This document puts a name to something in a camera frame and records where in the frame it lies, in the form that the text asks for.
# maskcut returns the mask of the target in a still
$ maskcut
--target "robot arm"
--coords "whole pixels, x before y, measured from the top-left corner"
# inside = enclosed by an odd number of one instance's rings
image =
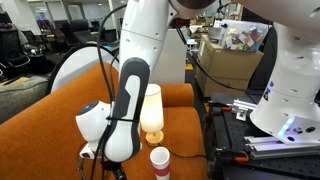
[[[162,51],[168,24],[175,18],[192,18],[213,2],[214,0],[129,0],[121,31],[118,93],[110,110],[109,130],[104,134],[102,144],[104,154],[110,161],[126,161],[140,150],[140,112],[149,76]],[[103,105],[95,104],[88,108],[101,116],[101,108],[106,108]],[[88,117],[87,113],[80,113],[76,117],[77,124],[83,137],[91,142],[90,149],[95,151],[96,142],[99,141],[97,133],[93,133],[96,129],[86,129],[86,124],[95,122],[105,128],[107,125],[103,122],[106,120],[93,118],[98,116]]]

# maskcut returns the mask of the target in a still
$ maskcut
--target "sofa armrest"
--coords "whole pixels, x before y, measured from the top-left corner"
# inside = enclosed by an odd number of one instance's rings
[[[159,84],[161,87],[163,107],[193,106],[193,89],[191,84]]]

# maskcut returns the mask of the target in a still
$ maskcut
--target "cup rim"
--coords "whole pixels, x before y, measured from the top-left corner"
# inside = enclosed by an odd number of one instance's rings
[[[165,160],[163,160],[162,162],[155,162],[154,159],[153,159],[152,154],[153,154],[154,152],[156,152],[156,151],[155,151],[156,149],[165,150],[165,152],[166,152],[166,154],[167,154],[167,158],[166,158]],[[168,150],[167,148],[165,148],[165,147],[156,147],[156,148],[154,148],[154,149],[151,151],[151,153],[150,153],[151,162],[154,163],[154,164],[156,164],[156,165],[164,164],[165,162],[167,162],[167,161],[169,160],[169,158],[170,158],[170,152],[169,152],[169,150]]]

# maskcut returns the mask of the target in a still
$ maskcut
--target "glowing lamp shade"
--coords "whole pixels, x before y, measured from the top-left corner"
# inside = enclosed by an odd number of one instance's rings
[[[163,109],[161,88],[157,84],[149,84],[143,101],[140,114],[140,123],[143,131],[147,132],[146,139],[149,145],[157,146],[163,142]]]

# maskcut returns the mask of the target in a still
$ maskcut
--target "sofa cushion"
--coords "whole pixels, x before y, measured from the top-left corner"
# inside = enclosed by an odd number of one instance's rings
[[[45,96],[48,80],[34,76],[0,87],[0,124]]]

